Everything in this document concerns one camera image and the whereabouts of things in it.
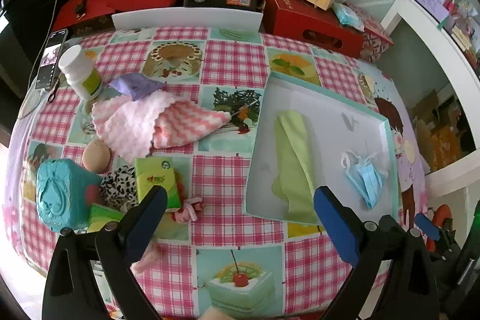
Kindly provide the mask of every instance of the black and white spotted fabric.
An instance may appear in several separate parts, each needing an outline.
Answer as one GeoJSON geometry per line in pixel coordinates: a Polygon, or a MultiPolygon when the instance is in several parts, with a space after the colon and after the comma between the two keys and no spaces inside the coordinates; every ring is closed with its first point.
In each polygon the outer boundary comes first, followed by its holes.
{"type": "Polygon", "coordinates": [[[138,205],[135,168],[122,166],[105,175],[100,183],[100,197],[109,208],[118,211],[138,205]]]}

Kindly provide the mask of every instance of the white bottle cap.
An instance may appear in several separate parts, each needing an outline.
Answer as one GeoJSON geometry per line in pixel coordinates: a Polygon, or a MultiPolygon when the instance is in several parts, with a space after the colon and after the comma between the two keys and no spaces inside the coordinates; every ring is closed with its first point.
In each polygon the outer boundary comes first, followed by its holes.
{"type": "Polygon", "coordinates": [[[80,45],[74,45],[67,49],[60,60],[58,67],[66,75],[69,74],[71,79],[77,79],[85,75],[86,71],[91,71],[92,61],[85,56],[80,45]]]}

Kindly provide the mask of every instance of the purple packet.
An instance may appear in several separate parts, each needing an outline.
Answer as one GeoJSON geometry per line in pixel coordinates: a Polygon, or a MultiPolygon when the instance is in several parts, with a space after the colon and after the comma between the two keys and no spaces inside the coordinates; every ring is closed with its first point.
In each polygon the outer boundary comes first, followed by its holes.
{"type": "Polygon", "coordinates": [[[139,100],[156,90],[163,89],[165,83],[152,80],[138,72],[131,72],[117,76],[109,86],[124,95],[130,95],[131,100],[139,100]]]}

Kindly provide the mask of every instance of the pink towel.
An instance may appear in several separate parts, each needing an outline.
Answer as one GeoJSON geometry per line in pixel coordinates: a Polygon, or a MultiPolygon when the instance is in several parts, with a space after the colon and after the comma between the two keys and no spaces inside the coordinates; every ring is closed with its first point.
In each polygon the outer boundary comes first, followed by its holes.
{"type": "Polygon", "coordinates": [[[187,98],[157,90],[131,100],[121,95],[92,107],[98,137],[128,163],[150,147],[169,148],[199,140],[230,121],[230,113],[203,109],[187,98]]]}

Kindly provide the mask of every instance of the green label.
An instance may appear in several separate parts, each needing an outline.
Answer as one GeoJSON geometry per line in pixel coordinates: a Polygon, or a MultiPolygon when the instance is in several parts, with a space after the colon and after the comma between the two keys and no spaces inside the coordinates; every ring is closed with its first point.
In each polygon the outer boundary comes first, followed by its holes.
{"type": "Polygon", "coordinates": [[[93,95],[100,88],[102,84],[102,77],[99,72],[94,68],[92,73],[82,82],[83,88],[90,94],[93,95]]]}

